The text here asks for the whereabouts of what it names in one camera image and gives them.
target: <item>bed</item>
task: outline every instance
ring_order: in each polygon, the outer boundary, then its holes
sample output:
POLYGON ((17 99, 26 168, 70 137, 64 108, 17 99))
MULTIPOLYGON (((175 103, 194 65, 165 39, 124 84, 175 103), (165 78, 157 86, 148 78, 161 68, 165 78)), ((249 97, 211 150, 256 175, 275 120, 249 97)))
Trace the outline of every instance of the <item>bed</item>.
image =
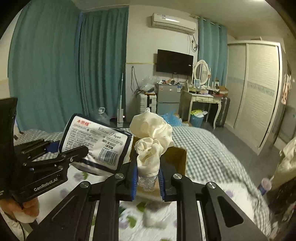
MULTIPOLYGON (((49 134, 40 130, 28 130, 19 135, 15 145, 36 139, 55 141, 61 137, 61 132, 49 134)), ((177 126, 173 127, 172 137, 175 146, 187 150, 186 176, 199 183, 216 182, 268 236, 271 230, 269 208, 237 158, 211 132, 204 129, 177 126)), ((56 154, 47 153, 39 160, 54 158, 55 156, 56 154)), ((81 172, 73 166, 70 166, 67 176, 67 182, 39 196, 40 214, 37 218, 38 222, 41 222, 81 181, 87 180, 90 183, 96 183, 105 180, 105 177, 81 172)), ((148 202, 141 198, 137 198, 134 202, 121 202, 119 239, 120 241, 175 241, 176 204, 172 202, 162 204, 160 207, 159 203, 148 202), (143 209, 145 208, 153 213, 154 218, 166 220, 166 228, 145 227, 143 224, 143 209)))

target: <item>blue trash bin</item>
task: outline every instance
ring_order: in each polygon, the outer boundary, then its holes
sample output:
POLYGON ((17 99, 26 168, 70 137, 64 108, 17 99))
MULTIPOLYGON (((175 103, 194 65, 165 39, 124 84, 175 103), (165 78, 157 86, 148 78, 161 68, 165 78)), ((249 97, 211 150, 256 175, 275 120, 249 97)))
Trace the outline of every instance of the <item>blue trash bin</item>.
POLYGON ((194 126, 194 127, 201 127, 202 125, 202 121, 203 121, 204 117, 196 117, 195 115, 191 115, 190 116, 190 123, 194 126))

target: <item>blue plastic bag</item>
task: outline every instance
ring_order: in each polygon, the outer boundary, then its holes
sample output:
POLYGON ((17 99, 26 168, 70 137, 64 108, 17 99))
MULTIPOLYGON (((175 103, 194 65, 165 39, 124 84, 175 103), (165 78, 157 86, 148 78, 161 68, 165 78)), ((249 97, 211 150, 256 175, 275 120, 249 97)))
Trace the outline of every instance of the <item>blue plastic bag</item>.
POLYGON ((171 126, 181 126, 182 125, 182 119, 178 118, 174 115, 175 111, 169 112, 167 114, 161 115, 164 120, 170 124, 171 126))

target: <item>teal curtain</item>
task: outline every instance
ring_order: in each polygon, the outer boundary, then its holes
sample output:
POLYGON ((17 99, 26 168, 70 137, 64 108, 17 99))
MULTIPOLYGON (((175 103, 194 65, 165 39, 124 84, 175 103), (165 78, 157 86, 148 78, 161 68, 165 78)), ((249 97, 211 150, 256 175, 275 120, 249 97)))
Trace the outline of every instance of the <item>teal curtain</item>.
POLYGON ((11 96, 19 99, 21 130, 63 131, 71 115, 83 111, 75 48, 79 13, 70 0, 32 0, 20 14, 8 78, 11 96))
POLYGON ((84 114, 105 107, 109 117, 117 116, 127 25, 128 7, 81 14, 78 77, 84 114))
POLYGON ((220 85, 225 85, 228 61, 227 28, 217 23, 211 24, 210 20, 204 20, 203 17, 198 20, 198 28, 198 60, 205 60, 211 68, 210 85, 216 78, 220 85))

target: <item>television screen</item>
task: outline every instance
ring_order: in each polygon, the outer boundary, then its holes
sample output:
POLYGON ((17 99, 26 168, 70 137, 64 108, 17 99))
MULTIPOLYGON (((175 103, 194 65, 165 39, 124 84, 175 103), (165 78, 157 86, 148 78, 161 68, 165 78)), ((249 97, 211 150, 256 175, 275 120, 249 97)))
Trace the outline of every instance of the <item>television screen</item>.
POLYGON ((157 51, 157 72, 191 75, 193 56, 159 49, 157 51))

